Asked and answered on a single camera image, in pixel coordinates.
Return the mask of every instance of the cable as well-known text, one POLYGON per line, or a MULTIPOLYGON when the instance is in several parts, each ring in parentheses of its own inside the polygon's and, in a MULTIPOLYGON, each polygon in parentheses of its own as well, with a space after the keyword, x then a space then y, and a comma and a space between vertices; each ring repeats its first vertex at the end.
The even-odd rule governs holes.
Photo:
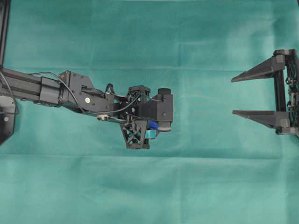
POLYGON ((80 106, 77 98, 75 97, 74 93, 71 91, 71 89, 67 86, 67 84, 64 83, 64 81, 61 80, 61 78, 59 78, 56 74, 54 74, 53 72, 50 72, 50 71, 44 71, 44 72, 38 72, 38 73, 29 73, 29 75, 33 75, 33 76, 36 76, 36 75, 46 75, 46 74, 50 74, 52 76, 54 76, 55 78, 57 78, 59 80, 60 83, 62 83, 66 89, 69 91, 69 93, 71 94, 71 96, 74 98, 78 108, 81 110, 81 112, 83 114, 86 114, 86 112, 84 111, 84 109, 80 106))
POLYGON ((16 110, 16 112, 14 112, 14 113, 1 111, 0 114, 4 114, 4 113, 6 113, 6 114, 19 114, 20 110, 18 108, 17 102, 15 101, 15 97, 14 97, 13 91, 11 90, 10 85, 8 84, 8 81, 5 78, 5 76, 2 73, 2 71, 0 71, 0 75, 2 76, 2 78, 3 78, 3 80, 4 80, 5 84, 6 84, 6 86, 8 88, 8 91, 9 91, 9 93, 11 95, 11 98, 13 99, 13 102, 14 102, 14 105, 15 105, 15 110, 16 110))
POLYGON ((141 96, 141 94, 138 94, 137 97, 135 97, 132 102, 130 102, 128 105, 126 105, 125 107, 119 109, 119 110, 115 110, 115 111, 102 111, 102 112, 92 112, 92 113, 87 113, 87 114, 96 114, 96 115, 100 115, 100 114, 106 114, 106 113, 117 113, 117 112, 121 112, 126 110, 129 106, 131 106, 139 97, 141 96))
POLYGON ((148 98, 148 99, 150 99, 150 100, 152 100, 152 101, 163 102, 163 100, 160 100, 160 99, 154 99, 153 97, 149 97, 149 96, 147 96, 147 95, 145 95, 145 94, 143 94, 143 93, 141 93, 141 95, 143 95, 144 97, 146 97, 146 98, 148 98))

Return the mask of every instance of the metal bracket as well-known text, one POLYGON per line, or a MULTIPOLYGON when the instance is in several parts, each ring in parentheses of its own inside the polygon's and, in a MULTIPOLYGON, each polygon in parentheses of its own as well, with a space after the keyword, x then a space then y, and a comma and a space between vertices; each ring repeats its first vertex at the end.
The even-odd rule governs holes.
MULTIPOLYGON (((3 67, 10 0, 0 0, 0 67, 3 67)), ((0 111, 15 113, 11 97, 0 96, 0 111)), ((14 114, 0 114, 0 145, 14 134, 14 114)))
MULTIPOLYGON (((0 96, 0 110, 15 113, 14 101, 11 97, 0 96)), ((0 144, 14 134, 14 114, 0 114, 0 144)))

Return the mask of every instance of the bolt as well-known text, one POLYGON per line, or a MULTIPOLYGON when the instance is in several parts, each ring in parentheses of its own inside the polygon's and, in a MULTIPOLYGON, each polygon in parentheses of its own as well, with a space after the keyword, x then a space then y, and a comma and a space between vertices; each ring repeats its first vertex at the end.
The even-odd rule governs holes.
POLYGON ((85 98, 85 102, 86 102, 87 104, 90 103, 90 98, 86 97, 86 98, 85 98))
POLYGON ((290 85, 291 83, 292 83, 292 80, 291 80, 291 78, 290 77, 288 77, 287 79, 286 79, 286 81, 285 81, 288 85, 290 85))

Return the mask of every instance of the green cloth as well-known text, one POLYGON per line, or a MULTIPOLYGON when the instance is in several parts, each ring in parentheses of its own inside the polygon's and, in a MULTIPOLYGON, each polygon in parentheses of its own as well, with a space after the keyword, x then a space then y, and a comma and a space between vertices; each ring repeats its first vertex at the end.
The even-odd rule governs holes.
POLYGON ((12 0, 6 68, 169 87, 174 122, 128 150, 117 124, 18 100, 0 223, 299 223, 299 139, 231 114, 274 110, 273 80, 230 83, 299 49, 298 22, 296 0, 12 0))

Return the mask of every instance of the gripper jaw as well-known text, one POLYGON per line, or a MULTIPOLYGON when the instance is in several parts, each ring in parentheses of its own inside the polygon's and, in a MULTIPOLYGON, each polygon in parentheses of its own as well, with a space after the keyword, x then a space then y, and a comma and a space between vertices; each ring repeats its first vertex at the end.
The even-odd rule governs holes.
POLYGON ((276 50, 273 56, 256 67, 234 77, 232 82, 261 78, 273 78, 276 111, 238 111, 233 114, 253 120, 276 130, 276 134, 299 135, 299 59, 297 51, 276 50), (286 84, 289 86, 290 101, 286 104, 284 70, 287 68, 286 84))
POLYGON ((277 55, 232 79, 232 83, 260 78, 272 78, 276 71, 285 69, 285 56, 277 55))

